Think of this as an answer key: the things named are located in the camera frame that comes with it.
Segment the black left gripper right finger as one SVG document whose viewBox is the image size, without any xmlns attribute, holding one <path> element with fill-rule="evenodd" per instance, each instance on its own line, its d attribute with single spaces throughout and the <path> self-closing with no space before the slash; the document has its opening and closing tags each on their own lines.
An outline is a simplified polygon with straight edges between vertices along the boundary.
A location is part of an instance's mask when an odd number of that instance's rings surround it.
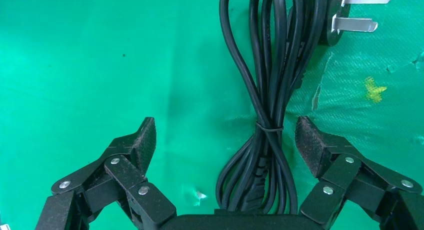
<svg viewBox="0 0 424 230">
<path fill-rule="evenodd" d="M 423 187 L 415 180 L 364 157 L 346 138 L 319 130 L 307 116 L 297 119 L 295 144 L 318 180 L 300 215 L 328 230 L 350 201 L 382 230 L 423 229 Z"/>
</svg>

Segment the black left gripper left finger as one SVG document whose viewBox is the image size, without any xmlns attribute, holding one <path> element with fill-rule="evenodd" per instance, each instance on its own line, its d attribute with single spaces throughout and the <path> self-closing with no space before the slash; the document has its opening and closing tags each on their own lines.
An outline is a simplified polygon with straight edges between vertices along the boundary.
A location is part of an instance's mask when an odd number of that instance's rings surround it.
<svg viewBox="0 0 424 230">
<path fill-rule="evenodd" d="M 156 143 L 153 117 L 146 117 L 136 132 L 113 139 L 97 160 L 52 185 L 36 229 L 87 230 L 112 203 L 137 229 L 161 229 L 177 211 L 146 176 Z"/>
</svg>

